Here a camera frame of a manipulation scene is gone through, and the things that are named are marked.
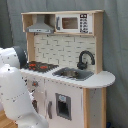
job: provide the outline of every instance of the microwave window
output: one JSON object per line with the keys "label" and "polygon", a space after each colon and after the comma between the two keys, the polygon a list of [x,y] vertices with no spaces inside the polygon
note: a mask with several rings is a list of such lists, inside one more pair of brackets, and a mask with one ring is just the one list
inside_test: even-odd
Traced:
{"label": "microwave window", "polygon": [[63,29],[78,29],[78,20],[75,17],[62,18]]}

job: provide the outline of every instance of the gray wall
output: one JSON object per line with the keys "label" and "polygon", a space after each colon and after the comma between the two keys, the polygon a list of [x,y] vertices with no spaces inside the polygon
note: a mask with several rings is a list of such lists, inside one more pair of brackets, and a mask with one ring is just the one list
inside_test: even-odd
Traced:
{"label": "gray wall", "polygon": [[128,1],[7,0],[7,3],[13,42],[25,50],[26,38],[25,33],[22,32],[21,12],[105,10],[103,68],[116,76],[115,84],[107,88],[107,120],[111,121],[116,128],[128,128]]}
{"label": "gray wall", "polygon": [[13,45],[10,19],[6,0],[0,0],[0,47]]}

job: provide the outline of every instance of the stovetop burner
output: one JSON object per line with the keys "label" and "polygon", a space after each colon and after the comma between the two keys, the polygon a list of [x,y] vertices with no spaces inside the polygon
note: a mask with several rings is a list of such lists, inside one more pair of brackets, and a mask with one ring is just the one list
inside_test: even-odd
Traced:
{"label": "stovetop burner", "polygon": [[58,65],[32,61],[32,62],[27,63],[25,65],[25,67],[23,67],[23,68],[29,69],[32,71],[37,71],[37,72],[47,72],[47,71],[50,71],[51,69],[54,69],[56,67],[58,67]]}

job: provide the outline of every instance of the microwave door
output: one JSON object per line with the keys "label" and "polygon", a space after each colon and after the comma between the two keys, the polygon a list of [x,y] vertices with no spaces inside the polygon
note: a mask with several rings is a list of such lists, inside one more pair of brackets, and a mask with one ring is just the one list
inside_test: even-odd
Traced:
{"label": "microwave door", "polygon": [[57,14],[56,32],[80,33],[80,14]]}

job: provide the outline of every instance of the floor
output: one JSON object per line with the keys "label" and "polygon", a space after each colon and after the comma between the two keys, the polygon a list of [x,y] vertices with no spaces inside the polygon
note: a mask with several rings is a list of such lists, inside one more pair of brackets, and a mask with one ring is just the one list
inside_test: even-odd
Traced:
{"label": "floor", "polygon": [[0,128],[18,128],[16,124],[5,115],[4,111],[0,112]]}

